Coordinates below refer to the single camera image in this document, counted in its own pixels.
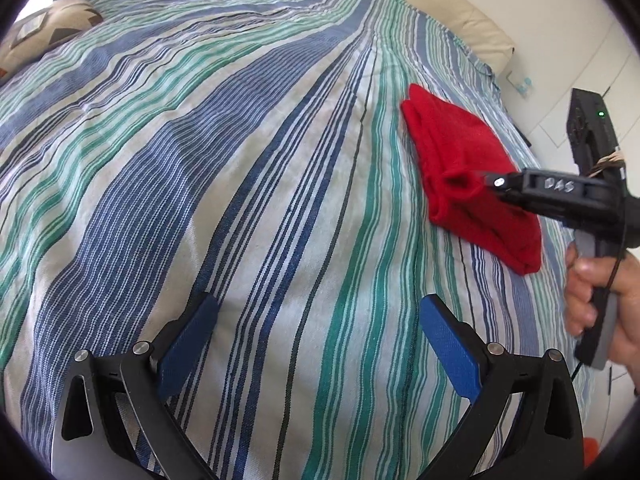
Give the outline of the person's right hand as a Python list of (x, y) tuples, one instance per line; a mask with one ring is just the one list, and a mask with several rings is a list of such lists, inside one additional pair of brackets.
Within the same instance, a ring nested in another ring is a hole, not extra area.
[[(616, 259), (581, 257), (575, 244), (570, 243), (565, 262), (565, 328), (570, 336), (578, 337), (596, 322), (597, 311), (591, 303), (592, 293), (597, 287), (608, 284)], [(639, 278), (639, 260), (627, 252), (611, 285), (611, 292), (616, 293), (620, 303), (614, 336), (608, 350), (608, 359), (626, 367), (636, 389), (639, 389)]]

